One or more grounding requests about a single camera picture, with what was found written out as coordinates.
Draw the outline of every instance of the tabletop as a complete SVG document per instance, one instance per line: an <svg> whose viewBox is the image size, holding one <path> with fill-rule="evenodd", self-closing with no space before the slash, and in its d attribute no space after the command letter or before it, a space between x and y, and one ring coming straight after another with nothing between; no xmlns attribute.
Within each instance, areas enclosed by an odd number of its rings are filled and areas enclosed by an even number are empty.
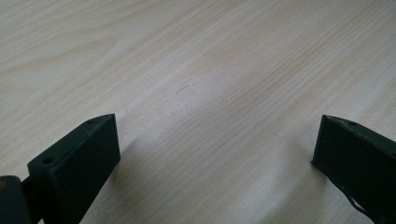
<svg viewBox="0 0 396 224"><path fill-rule="evenodd" d="M0 175L116 114L81 223L372 223L310 165L322 115L396 139L392 0L2 1Z"/></svg>

